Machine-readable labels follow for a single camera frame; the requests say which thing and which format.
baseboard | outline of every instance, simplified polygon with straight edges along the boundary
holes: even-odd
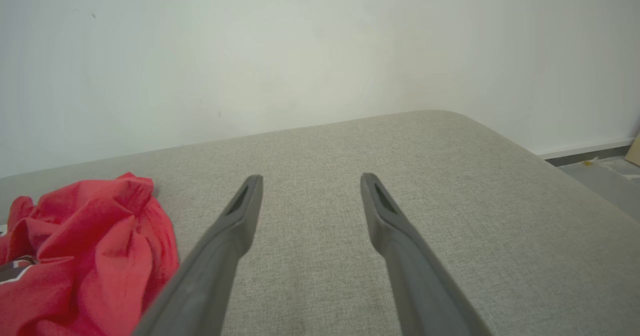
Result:
[[[588,152],[615,149],[617,147],[625,147],[631,145],[635,137],[620,138],[606,143],[582,144],[558,149],[548,149],[542,152],[534,152],[544,160],[564,158],[565,156],[573,156],[579,154],[587,154]]]

floor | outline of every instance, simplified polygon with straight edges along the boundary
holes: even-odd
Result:
[[[640,222],[640,167],[623,156],[558,167]]]

cardboard box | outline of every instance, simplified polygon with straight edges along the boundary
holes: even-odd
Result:
[[[631,145],[629,152],[624,156],[624,159],[640,167],[640,135],[635,138],[635,141]]]

gray fabric upholstery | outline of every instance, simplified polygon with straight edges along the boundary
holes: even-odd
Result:
[[[534,154],[457,113],[289,129],[0,179],[19,195],[125,172],[150,177],[182,258],[245,177],[264,176],[227,335],[394,335],[384,259],[359,193],[373,172],[497,335],[640,330],[640,224]]]

red cloth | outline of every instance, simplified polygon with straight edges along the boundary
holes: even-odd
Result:
[[[178,268],[153,189],[127,173],[65,186],[37,206],[14,200],[0,264],[26,255],[39,264],[0,284],[0,335],[130,334]]]

